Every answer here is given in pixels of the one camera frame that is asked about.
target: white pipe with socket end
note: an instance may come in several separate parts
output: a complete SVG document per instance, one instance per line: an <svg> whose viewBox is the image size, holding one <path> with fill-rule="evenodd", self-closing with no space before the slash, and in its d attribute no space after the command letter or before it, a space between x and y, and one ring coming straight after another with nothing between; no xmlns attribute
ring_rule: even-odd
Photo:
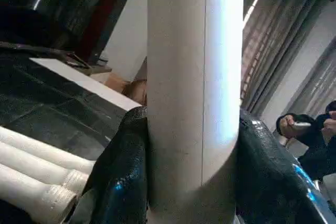
<svg viewBox="0 0 336 224"><path fill-rule="evenodd" d="M89 175L69 170L0 142L0 164L45 184L60 185L78 196L84 190Z"/></svg>
<svg viewBox="0 0 336 224"><path fill-rule="evenodd" d="M60 224L74 206L76 195L0 164L0 199L26 211L34 222Z"/></svg>
<svg viewBox="0 0 336 224"><path fill-rule="evenodd" d="M0 127L0 141L66 169L90 175L95 161L65 152L28 136Z"/></svg>

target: black clothing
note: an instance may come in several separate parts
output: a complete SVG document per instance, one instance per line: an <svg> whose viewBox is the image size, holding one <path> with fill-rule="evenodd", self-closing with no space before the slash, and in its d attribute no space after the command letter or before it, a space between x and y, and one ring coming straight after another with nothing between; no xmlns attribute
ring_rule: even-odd
<svg viewBox="0 0 336 224"><path fill-rule="evenodd" d="M324 143L321 130L324 128L323 123L330 118L329 114L319 115L316 120L308 115L292 115L296 122L307 122L311 126L307 132L299 137L298 141L309 147L305 154L298 158L303 169L312 179L322 179L323 176L336 173L336 136L334 136L328 146ZM277 120L277 131L280 135L280 120L285 117L281 116Z"/></svg>

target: person's hand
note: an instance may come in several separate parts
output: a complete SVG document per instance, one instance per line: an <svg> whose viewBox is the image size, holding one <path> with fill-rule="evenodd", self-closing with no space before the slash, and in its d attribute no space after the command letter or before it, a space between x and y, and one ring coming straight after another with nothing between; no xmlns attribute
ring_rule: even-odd
<svg viewBox="0 0 336 224"><path fill-rule="evenodd" d="M321 130L325 143L328 145L331 138L336 135L336 111L329 112L331 119L324 122L324 128Z"/></svg>
<svg viewBox="0 0 336 224"><path fill-rule="evenodd" d="M281 134L290 139L292 137L301 136L305 133L306 130L295 130L293 128L295 121L292 115L286 115L280 120L280 131Z"/></svg>

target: white wall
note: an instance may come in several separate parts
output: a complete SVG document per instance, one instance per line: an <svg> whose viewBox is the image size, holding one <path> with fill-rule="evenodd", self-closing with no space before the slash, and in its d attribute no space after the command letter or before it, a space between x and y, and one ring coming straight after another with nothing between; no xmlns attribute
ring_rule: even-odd
<svg viewBox="0 0 336 224"><path fill-rule="evenodd" d="M323 9L296 59L267 104L261 119L271 131L275 129L276 119L284 112L310 70L336 36L335 17L336 2L330 2Z"/></svg>
<svg viewBox="0 0 336 224"><path fill-rule="evenodd" d="M131 81L147 56L147 0L128 0L105 53L112 72Z"/></svg>

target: white pvc pipe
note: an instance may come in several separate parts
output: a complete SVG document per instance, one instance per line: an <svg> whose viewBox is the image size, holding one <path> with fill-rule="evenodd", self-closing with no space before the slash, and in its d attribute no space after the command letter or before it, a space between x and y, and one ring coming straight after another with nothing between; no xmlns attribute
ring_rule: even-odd
<svg viewBox="0 0 336 224"><path fill-rule="evenodd" d="M149 0L149 224L232 223L243 0Z"/></svg>
<svg viewBox="0 0 336 224"><path fill-rule="evenodd" d="M95 164L94 161L89 161L3 127L0 127L0 141L66 169L75 169L86 174L92 172Z"/></svg>
<svg viewBox="0 0 336 224"><path fill-rule="evenodd" d="M0 164L45 184L60 185L81 195L89 175L68 170L49 161L0 142Z"/></svg>
<svg viewBox="0 0 336 224"><path fill-rule="evenodd" d="M76 195L0 165L0 199L26 211L36 223L60 224L74 206Z"/></svg>

